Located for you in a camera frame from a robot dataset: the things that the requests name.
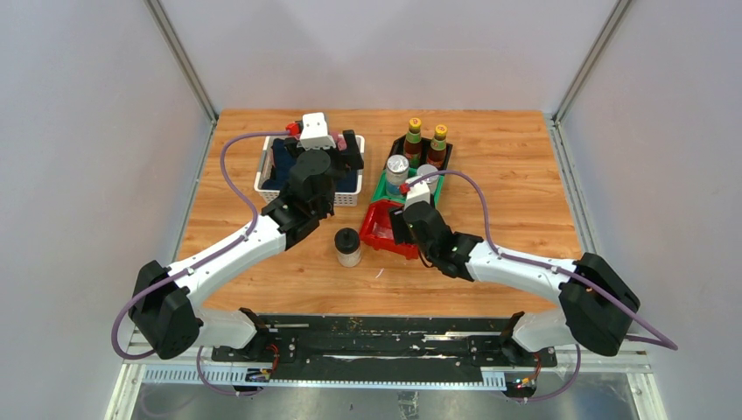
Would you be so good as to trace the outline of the silver lid jar back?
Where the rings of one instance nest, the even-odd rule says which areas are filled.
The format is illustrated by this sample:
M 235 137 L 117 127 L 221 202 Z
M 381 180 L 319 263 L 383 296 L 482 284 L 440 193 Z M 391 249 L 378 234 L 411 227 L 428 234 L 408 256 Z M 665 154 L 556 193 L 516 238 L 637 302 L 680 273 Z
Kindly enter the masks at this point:
M 416 175 L 423 178 L 422 184 L 426 184 L 431 193 L 437 191 L 440 180 L 437 167 L 432 164 L 422 164 L 418 167 Z

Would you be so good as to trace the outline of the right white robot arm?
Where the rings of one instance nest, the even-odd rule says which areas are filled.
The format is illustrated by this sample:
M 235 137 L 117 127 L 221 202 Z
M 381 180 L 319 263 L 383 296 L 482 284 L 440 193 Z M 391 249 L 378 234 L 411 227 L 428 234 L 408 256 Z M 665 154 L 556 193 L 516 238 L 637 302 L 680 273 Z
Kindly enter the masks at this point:
M 618 353 L 641 301 L 600 255 L 577 260 L 495 248 L 481 236 L 454 232 L 431 204 L 417 202 L 389 212 L 397 240 L 415 244 L 443 275 L 489 282 L 545 298 L 557 308 L 513 315 L 500 353 L 521 365 L 546 347 L 579 344 L 612 357 Z

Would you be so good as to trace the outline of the silver lid jar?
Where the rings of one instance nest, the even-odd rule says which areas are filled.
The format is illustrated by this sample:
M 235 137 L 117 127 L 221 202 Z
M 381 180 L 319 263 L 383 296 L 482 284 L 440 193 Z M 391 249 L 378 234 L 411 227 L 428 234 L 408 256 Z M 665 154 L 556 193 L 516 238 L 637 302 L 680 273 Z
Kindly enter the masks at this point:
M 388 196 L 402 199 L 401 185 L 408 178 L 410 162 L 400 154 L 392 155 L 387 159 L 385 166 L 385 192 Z
M 437 191 L 440 180 L 437 167 L 432 164 L 422 164 L 418 167 L 416 175 L 423 178 L 422 184 L 426 184 L 431 193 Z

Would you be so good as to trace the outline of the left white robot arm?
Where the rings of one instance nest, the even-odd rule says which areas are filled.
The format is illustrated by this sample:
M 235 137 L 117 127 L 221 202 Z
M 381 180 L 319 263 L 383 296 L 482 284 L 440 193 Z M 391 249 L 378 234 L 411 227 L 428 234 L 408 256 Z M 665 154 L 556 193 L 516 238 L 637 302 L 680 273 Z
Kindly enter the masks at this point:
M 116 315 L 111 343 L 125 360 L 170 360 L 193 347 L 234 347 L 259 361 L 268 338 L 246 311 L 203 308 L 222 286 L 257 263 L 293 248 L 334 214 L 337 184 L 364 169 L 366 140 L 352 130 L 329 132 L 324 122 L 295 122 L 276 137 L 297 149 L 279 194 L 262 210 L 250 203 L 250 222 L 198 254 L 164 266 L 143 265 L 130 301 Z

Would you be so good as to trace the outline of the yellow cap sauce bottle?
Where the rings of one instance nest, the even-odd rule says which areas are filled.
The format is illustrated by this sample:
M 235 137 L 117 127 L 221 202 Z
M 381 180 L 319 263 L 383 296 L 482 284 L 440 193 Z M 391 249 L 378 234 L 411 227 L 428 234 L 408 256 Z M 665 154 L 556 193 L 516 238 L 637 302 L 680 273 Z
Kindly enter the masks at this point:
M 447 156 L 447 134 L 448 128 L 444 124 L 437 125 L 426 155 L 426 163 L 439 170 L 443 168 Z
M 420 165 L 422 157 L 422 120 L 417 117 L 409 119 L 408 131 L 405 135 L 402 154 L 408 159 L 411 168 Z

